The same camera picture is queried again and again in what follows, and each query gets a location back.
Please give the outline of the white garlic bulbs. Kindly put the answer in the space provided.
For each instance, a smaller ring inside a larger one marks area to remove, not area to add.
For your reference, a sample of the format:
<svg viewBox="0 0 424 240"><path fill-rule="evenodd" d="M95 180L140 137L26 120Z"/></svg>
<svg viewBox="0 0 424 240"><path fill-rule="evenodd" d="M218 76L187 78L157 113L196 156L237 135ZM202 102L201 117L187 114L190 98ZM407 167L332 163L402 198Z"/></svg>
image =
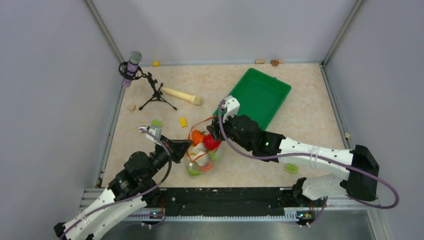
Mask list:
<svg viewBox="0 0 424 240"><path fill-rule="evenodd" d="M192 158L195 159L196 157L202 155L202 154L206 154L209 150L205 147L205 145L203 143L199 143L197 146L192 146L189 151L188 151L188 155Z"/></svg>

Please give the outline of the orange mini pumpkin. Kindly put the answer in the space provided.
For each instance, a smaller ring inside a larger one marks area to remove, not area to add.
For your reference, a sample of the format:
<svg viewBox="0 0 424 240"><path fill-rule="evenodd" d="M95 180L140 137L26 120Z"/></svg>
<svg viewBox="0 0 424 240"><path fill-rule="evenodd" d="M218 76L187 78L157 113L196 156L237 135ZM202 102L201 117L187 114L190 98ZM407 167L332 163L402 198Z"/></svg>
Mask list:
<svg viewBox="0 0 424 240"><path fill-rule="evenodd" d="M192 145L197 146L198 144L203 143L205 136L205 131L193 130L191 133Z"/></svg>

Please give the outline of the clear zip bag orange zipper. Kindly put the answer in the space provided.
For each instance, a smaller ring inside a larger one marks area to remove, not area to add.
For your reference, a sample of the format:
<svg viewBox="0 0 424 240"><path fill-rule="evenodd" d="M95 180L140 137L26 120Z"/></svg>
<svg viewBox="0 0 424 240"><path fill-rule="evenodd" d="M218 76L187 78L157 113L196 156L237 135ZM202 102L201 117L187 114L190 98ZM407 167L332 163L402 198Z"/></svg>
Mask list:
<svg viewBox="0 0 424 240"><path fill-rule="evenodd" d="M211 116L194 124L188 133L187 139L192 145L185 153L185 161L190 176L197 177L210 172L223 157L223 143L215 141L207 130L212 120Z"/></svg>

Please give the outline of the green apple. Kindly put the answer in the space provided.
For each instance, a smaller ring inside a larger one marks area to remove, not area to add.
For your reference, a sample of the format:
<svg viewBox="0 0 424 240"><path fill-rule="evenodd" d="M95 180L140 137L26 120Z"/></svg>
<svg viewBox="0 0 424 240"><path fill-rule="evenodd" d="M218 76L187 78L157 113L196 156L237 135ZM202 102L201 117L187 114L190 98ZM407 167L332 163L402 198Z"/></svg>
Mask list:
<svg viewBox="0 0 424 240"><path fill-rule="evenodd" d="M193 177L202 175L200 171L197 171L196 169L193 169L193 168L187 168L187 173Z"/></svg>

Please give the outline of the red apple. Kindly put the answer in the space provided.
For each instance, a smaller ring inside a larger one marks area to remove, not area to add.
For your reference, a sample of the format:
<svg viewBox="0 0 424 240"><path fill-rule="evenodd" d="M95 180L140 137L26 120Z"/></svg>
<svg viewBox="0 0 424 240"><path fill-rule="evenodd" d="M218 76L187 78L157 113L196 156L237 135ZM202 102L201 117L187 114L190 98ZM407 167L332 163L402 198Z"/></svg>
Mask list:
<svg viewBox="0 0 424 240"><path fill-rule="evenodd" d="M212 134L204 136L202 143L208 151L213 151L221 145L221 141L215 140Z"/></svg>

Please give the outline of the green plastic tray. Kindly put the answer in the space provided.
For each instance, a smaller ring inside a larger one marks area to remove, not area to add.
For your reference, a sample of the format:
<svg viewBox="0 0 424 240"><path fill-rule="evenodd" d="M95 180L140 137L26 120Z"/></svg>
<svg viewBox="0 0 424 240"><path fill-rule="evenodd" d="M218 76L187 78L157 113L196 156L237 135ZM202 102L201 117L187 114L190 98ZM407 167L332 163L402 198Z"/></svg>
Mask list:
<svg viewBox="0 0 424 240"><path fill-rule="evenodd" d="M249 68L229 92L240 103L237 114L247 115L266 130L292 87L257 69Z"/></svg>

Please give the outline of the green lime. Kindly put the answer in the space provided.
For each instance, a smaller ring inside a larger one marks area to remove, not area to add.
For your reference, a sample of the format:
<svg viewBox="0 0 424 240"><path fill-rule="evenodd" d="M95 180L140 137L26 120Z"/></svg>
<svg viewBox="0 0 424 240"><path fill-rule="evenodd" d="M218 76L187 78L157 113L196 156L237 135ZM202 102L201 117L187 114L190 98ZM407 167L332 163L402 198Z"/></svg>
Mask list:
<svg viewBox="0 0 424 240"><path fill-rule="evenodd" d="M223 153L221 151L211 151L210 156L212 161L218 162L222 159Z"/></svg>

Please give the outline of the peach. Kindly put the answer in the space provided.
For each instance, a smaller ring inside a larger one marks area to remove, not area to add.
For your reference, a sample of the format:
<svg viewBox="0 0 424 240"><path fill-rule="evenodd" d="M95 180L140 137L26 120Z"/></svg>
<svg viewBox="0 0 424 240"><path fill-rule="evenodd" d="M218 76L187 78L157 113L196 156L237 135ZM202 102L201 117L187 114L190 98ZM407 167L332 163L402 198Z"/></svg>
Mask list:
<svg viewBox="0 0 424 240"><path fill-rule="evenodd" d="M204 165L204 166L198 166L198 169L201 171L201 172L203 172L203 173L207 173L207 172L209 172L210 170L212 170L213 168L214 168L214 162L213 161L210 161L210 162L208 162L206 165Z"/></svg>

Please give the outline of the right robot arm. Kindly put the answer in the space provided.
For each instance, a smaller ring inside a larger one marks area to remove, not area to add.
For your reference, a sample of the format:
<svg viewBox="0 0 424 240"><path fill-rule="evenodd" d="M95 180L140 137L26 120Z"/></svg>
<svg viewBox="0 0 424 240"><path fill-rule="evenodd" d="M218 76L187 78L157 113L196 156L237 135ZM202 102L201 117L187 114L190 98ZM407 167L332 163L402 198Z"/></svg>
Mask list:
<svg viewBox="0 0 424 240"><path fill-rule="evenodd" d="M215 140L229 139L250 152L253 159L324 171L323 176L297 180L293 186L293 200L299 206L335 195L348 195L366 202L377 198L376 177L380 166L363 145L356 145L354 149L330 149L302 143L283 134L262 130L246 115L230 116L222 124L216 116L206 129Z"/></svg>

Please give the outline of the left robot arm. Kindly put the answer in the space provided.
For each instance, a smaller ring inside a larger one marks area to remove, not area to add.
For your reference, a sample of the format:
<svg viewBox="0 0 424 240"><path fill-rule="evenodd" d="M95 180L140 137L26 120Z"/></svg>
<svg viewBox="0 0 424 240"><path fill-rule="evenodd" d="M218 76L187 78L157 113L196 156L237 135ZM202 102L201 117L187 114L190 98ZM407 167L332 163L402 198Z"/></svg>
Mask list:
<svg viewBox="0 0 424 240"><path fill-rule="evenodd" d="M54 226L56 236L61 240L100 240L133 212L156 206L162 181L155 182L153 177L165 165L170 168L173 163L180 163L191 145L191 140L161 136L153 152L132 153L123 170L91 205L68 222Z"/></svg>

